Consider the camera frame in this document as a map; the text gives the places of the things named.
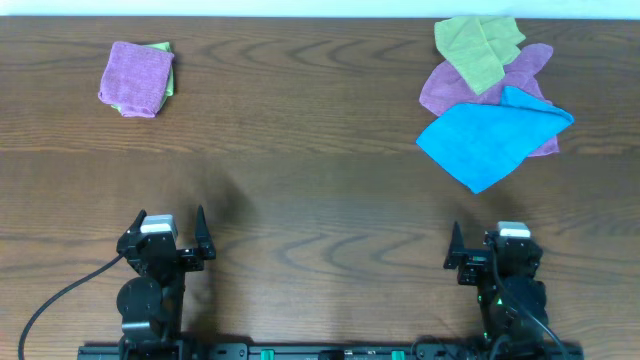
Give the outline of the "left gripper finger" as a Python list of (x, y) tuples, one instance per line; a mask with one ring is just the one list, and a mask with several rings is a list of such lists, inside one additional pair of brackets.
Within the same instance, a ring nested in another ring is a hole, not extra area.
[(206, 223), (204, 208), (198, 206), (196, 214), (196, 223), (194, 237), (198, 244), (198, 251), (204, 260), (213, 260), (216, 258), (216, 249), (213, 243), (213, 237)]
[(136, 216), (135, 220), (133, 221), (133, 223), (131, 224), (131, 226), (128, 228), (127, 233), (128, 234), (138, 234), (141, 230), (141, 225), (144, 221), (144, 219), (146, 218), (147, 213), (144, 209), (142, 209), (138, 215)]

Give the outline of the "blue microfiber cloth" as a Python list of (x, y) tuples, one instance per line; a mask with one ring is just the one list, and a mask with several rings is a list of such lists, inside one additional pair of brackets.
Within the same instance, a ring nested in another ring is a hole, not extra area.
[(569, 112), (507, 86), (497, 105), (453, 106), (425, 128), (416, 144), (478, 194), (573, 123)]

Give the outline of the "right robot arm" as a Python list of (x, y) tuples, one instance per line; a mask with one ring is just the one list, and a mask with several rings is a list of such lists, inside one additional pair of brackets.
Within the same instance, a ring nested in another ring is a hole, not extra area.
[(529, 345), (543, 341), (548, 325), (546, 286), (535, 279), (542, 256), (521, 222), (500, 221), (484, 234), (481, 248), (466, 247), (455, 223), (443, 267), (457, 272), (460, 285), (477, 289), (488, 339), (506, 335)]

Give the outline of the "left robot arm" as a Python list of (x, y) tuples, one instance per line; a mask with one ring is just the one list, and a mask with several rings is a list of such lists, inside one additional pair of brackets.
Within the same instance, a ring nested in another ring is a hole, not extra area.
[(180, 337), (185, 276), (216, 258), (204, 209), (196, 213), (197, 246), (179, 249), (174, 217), (140, 211), (118, 239), (116, 251), (137, 276), (120, 289), (116, 305), (125, 338), (135, 344), (168, 344)]

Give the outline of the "purple folded cloth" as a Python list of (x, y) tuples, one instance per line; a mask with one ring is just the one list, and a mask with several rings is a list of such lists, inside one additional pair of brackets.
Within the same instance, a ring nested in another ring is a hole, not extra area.
[(132, 105), (160, 112), (174, 54), (129, 42), (114, 42), (100, 81), (98, 98), (104, 104)]

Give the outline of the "purple unfolded cloth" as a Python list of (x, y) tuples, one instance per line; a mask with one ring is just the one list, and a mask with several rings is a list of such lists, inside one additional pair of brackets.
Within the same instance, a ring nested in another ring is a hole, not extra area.
[(551, 104), (542, 95), (535, 78), (553, 55), (550, 45), (537, 43), (525, 46), (516, 59), (504, 67), (505, 76), (480, 95), (475, 94), (454, 66), (439, 64), (424, 84), (420, 104), (437, 116), (459, 103), (499, 105), (503, 89), (516, 87), (538, 100)]

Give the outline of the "green unfolded cloth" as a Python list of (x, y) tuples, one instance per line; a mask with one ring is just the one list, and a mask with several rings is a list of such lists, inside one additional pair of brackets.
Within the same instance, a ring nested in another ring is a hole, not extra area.
[(458, 16), (436, 22), (437, 50), (480, 95), (505, 77), (526, 36), (507, 16)]

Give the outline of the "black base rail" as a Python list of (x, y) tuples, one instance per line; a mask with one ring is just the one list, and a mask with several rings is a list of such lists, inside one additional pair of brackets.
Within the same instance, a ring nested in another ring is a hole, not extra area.
[(217, 343), (179, 345), (171, 350), (133, 350), (125, 345), (86, 345), (78, 349), (78, 360), (190, 359), (190, 360), (443, 360), (443, 359), (547, 359), (562, 360), (553, 344), (532, 349), (502, 344), (474, 349), (457, 344), (421, 342), (414, 345), (247, 345)]

